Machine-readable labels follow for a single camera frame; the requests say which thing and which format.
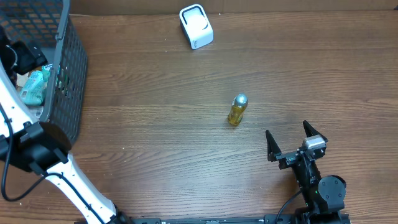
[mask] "wooden table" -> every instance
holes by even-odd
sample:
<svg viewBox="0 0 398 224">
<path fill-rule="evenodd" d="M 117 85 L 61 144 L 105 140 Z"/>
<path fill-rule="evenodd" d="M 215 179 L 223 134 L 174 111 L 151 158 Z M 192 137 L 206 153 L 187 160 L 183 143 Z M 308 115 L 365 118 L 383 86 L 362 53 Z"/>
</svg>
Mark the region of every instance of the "wooden table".
<svg viewBox="0 0 398 224">
<path fill-rule="evenodd" d="M 96 187 L 132 217 L 276 213 L 298 187 L 291 170 L 267 162 L 265 131 L 289 152 L 307 119 L 330 140 L 322 175 L 348 184 L 343 213 L 397 223 L 398 13 L 209 20 L 213 43 L 192 51 L 176 15 L 73 18 L 89 69 L 72 153 Z M 226 117 L 240 92 L 249 106 L 233 128 Z M 36 178 L 12 168 L 9 193 Z M 0 201 L 0 223 L 83 218 L 49 182 L 20 203 Z"/>
</svg>

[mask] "basket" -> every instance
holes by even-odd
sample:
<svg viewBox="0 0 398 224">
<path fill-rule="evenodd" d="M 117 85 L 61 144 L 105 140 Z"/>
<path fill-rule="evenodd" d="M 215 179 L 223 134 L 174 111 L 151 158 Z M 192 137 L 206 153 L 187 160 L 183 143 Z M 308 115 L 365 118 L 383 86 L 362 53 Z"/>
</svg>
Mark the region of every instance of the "basket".
<svg viewBox="0 0 398 224">
<path fill-rule="evenodd" d="M 53 64 L 40 121 L 59 126 L 73 144 L 87 75 L 87 54 L 69 18 L 70 0 L 0 1 L 0 23 L 12 41 L 34 41 Z"/>
</svg>

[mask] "white container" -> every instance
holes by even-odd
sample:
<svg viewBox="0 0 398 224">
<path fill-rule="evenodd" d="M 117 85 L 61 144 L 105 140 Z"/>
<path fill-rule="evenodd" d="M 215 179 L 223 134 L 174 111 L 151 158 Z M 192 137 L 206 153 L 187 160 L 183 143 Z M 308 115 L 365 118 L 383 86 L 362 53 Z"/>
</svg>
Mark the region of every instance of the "white container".
<svg viewBox="0 0 398 224">
<path fill-rule="evenodd" d="M 201 5 L 193 4 L 183 8 L 180 11 L 180 22 L 192 49 L 198 49 L 213 41 L 213 29 Z"/>
</svg>

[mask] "silver bottle cap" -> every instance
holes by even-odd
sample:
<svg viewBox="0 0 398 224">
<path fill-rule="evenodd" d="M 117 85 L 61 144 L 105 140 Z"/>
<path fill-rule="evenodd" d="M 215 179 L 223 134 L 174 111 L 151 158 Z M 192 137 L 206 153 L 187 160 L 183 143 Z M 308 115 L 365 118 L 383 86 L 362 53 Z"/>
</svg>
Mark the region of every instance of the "silver bottle cap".
<svg viewBox="0 0 398 224">
<path fill-rule="evenodd" d="M 233 106 L 244 107 L 244 106 L 247 106 L 248 103 L 249 103 L 248 97 L 245 94 L 243 94 L 243 93 L 238 94 L 235 97 L 234 101 L 232 101 L 232 105 Z"/>
</svg>

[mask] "bottle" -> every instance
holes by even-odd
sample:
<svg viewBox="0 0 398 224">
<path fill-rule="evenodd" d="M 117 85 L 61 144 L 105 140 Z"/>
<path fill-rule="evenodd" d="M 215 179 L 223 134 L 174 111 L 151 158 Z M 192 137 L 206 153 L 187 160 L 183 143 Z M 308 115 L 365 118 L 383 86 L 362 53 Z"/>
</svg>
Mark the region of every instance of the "bottle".
<svg viewBox="0 0 398 224">
<path fill-rule="evenodd" d="M 248 107 L 248 97 L 240 93 L 232 101 L 231 111 L 228 115 L 228 122 L 232 125 L 238 125 L 243 118 L 243 111 Z"/>
</svg>

